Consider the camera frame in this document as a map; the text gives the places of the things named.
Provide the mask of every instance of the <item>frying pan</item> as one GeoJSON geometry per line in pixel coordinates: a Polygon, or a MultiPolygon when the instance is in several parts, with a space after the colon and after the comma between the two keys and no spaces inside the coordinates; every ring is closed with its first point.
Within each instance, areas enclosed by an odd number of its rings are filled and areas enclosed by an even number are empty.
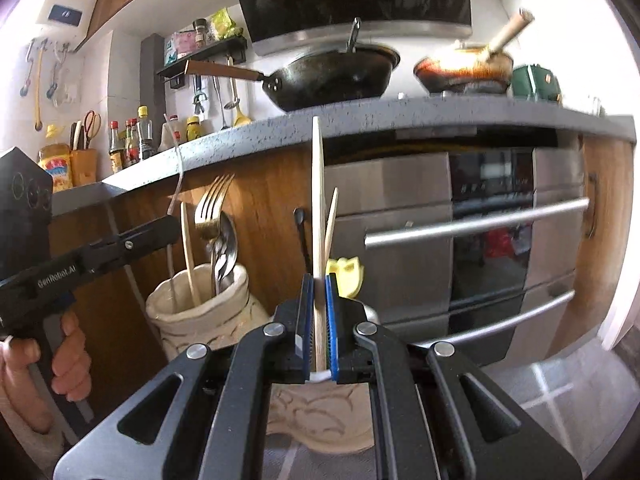
{"type": "Polygon", "coordinates": [[[400,56],[386,46],[356,45],[359,28],[360,20],[356,18],[345,52],[309,54],[271,75],[192,60],[187,62],[184,73],[261,82],[265,94],[285,112],[380,97],[389,85],[391,72],[400,63],[400,56]]]}
{"type": "Polygon", "coordinates": [[[513,58],[502,49],[533,21],[525,9],[514,15],[487,45],[456,43],[437,57],[426,57],[414,75],[430,93],[472,91],[505,93],[511,84],[513,58]]]}

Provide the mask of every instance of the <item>oven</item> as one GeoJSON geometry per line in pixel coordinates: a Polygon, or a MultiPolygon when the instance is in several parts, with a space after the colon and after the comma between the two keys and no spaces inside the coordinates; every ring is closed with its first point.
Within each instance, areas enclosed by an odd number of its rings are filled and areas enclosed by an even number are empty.
{"type": "Polygon", "coordinates": [[[572,296],[582,155],[517,148],[328,166],[332,258],[358,256],[358,299],[405,341],[455,341],[479,365],[544,358],[572,296]]]}

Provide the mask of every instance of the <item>condiment bottle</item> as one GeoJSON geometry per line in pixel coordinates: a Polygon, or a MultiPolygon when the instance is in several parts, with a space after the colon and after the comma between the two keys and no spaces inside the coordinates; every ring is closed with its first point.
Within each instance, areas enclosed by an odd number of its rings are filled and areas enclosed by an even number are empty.
{"type": "Polygon", "coordinates": [[[124,142],[127,167],[140,161],[140,142],[138,140],[138,120],[127,119],[127,138],[124,142]]]}
{"type": "Polygon", "coordinates": [[[68,144],[59,142],[44,146],[38,153],[38,164],[53,178],[54,193],[74,186],[71,178],[71,150],[68,144]]]}
{"type": "Polygon", "coordinates": [[[202,48],[207,44],[207,20],[199,18],[193,22],[196,30],[196,48],[202,48]]]}
{"type": "Polygon", "coordinates": [[[200,118],[197,115],[187,119],[187,140],[199,139],[202,136],[200,118]]]}
{"type": "Polygon", "coordinates": [[[169,122],[162,125],[162,140],[160,142],[159,152],[170,150],[174,146],[174,139],[177,144],[184,142],[180,131],[180,122],[177,115],[169,117],[169,122]]]}
{"type": "Polygon", "coordinates": [[[118,134],[118,121],[111,121],[110,128],[109,157],[111,159],[111,171],[118,173],[126,164],[124,142],[118,134]]]}
{"type": "Polygon", "coordinates": [[[138,137],[140,138],[140,160],[146,160],[154,156],[157,151],[154,147],[153,123],[149,119],[146,106],[138,108],[138,137]]]}

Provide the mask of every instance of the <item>gray speckled countertop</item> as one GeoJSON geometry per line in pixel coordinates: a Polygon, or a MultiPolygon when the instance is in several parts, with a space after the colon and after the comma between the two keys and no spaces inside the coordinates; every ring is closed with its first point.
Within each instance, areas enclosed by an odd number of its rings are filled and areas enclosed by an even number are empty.
{"type": "MultiPolygon", "coordinates": [[[[504,96],[371,99],[308,108],[192,140],[180,147],[184,170],[195,170],[238,156],[307,142],[311,140],[312,118],[316,115],[320,117],[322,136],[325,138],[396,128],[502,124],[557,128],[636,142],[636,130],[630,117],[601,118],[567,110],[553,103],[504,96]]],[[[433,129],[424,134],[447,136],[446,130],[442,129],[433,129]]],[[[106,202],[177,173],[175,150],[159,153],[102,182],[56,193],[53,197],[53,215],[106,202]]]]}

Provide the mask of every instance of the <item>wooden chopstick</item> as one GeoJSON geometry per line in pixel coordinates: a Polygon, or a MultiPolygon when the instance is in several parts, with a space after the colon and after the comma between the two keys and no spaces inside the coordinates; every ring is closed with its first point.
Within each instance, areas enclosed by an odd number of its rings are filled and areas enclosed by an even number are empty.
{"type": "Polygon", "coordinates": [[[311,231],[314,272],[314,355],[317,372],[326,370],[326,297],[324,292],[326,215],[324,209],[322,133],[320,132],[320,120],[318,117],[314,117],[311,135],[311,231]]]}

